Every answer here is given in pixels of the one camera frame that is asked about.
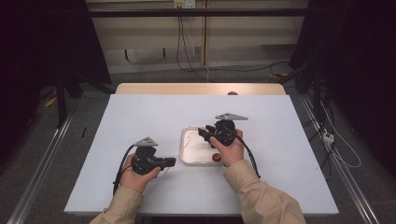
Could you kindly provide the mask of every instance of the beige sleeve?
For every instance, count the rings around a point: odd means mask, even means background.
[[[143,195],[132,189],[119,186],[110,206],[99,214],[90,224],[133,224],[137,211],[143,202]]]
[[[298,202],[261,182],[248,161],[238,161],[224,173],[238,196],[245,223],[305,223]]]

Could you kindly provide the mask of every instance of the hand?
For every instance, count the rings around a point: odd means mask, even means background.
[[[236,134],[239,135],[241,138],[243,137],[243,133],[241,130],[236,129]],[[219,142],[219,140],[215,137],[210,137],[210,143],[218,149],[224,165],[227,167],[233,165],[237,161],[241,161],[244,159],[244,146],[236,138],[227,147]]]
[[[120,185],[124,186],[125,188],[128,189],[133,189],[139,193],[143,193],[143,191],[146,188],[146,185],[149,183],[150,180],[154,179],[157,177],[157,175],[160,173],[161,168],[156,167],[154,170],[152,170],[150,173],[146,175],[139,175],[134,172],[132,169],[132,158],[134,157],[134,153],[129,155],[126,158],[126,162],[123,166],[122,169],[125,169],[128,167],[121,176],[120,180]]]

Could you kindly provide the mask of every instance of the white tray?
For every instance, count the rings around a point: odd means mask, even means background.
[[[222,161],[213,161],[212,156],[219,153],[198,134],[198,127],[187,127],[181,133],[180,158],[193,165],[222,165]]]

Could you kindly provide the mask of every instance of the power outlet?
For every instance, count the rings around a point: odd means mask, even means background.
[[[174,0],[174,8],[183,8],[184,0]]]
[[[184,8],[195,8],[195,0],[184,0]]]

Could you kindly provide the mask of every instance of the small red ball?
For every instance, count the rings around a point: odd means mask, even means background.
[[[219,154],[219,153],[213,154],[213,156],[212,156],[212,161],[215,161],[215,162],[221,161],[221,156],[220,156],[220,154]]]

